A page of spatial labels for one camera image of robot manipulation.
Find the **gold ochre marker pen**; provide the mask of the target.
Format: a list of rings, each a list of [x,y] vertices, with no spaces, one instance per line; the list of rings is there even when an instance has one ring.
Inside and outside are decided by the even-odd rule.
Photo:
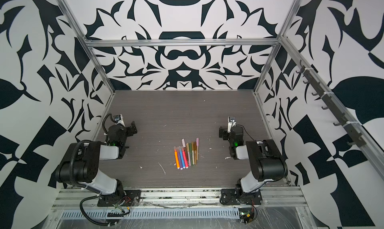
[[[197,143],[193,142],[193,156],[194,156],[194,165],[197,164]]]

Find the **lilac pink marker pen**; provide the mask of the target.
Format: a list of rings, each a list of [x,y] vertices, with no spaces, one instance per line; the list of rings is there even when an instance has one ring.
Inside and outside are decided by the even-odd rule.
[[[199,159],[199,138],[196,139],[196,161]]]

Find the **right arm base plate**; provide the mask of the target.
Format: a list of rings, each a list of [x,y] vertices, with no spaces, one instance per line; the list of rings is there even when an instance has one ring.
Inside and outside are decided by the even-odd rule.
[[[252,194],[240,194],[235,189],[221,189],[220,203],[224,206],[262,204],[263,198],[260,192]]]

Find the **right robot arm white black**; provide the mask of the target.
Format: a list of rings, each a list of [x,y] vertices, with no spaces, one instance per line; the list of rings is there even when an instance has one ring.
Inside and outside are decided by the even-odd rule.
[[[231,125],[229,130],[219,128],[219,137],[230,144],[230,156],[250,163],[251,171],[236,184],[238,196],[256,193],[265,184],[288,175],[288,167],[274,140],[244,141],[244,132],[241,126]]]

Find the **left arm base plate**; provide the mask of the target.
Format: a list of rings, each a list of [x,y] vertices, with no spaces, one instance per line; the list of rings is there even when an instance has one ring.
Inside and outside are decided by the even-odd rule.
[[[141,190],[124,190],[122,194],[102,195],[98,200],[98,207],[130,207],[138,204],[141,199]]]

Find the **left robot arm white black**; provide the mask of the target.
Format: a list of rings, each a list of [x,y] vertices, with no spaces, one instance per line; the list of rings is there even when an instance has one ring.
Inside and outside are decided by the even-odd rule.
[[[99,169],[101,160],[122,159],[127,138],[138,132],[135,122],[129,127],[118,123],[109,127],[107,141],[83,140],[72,143],[55,171],[57,182],[87,189],[101,195],[121,194],[122,186]]]

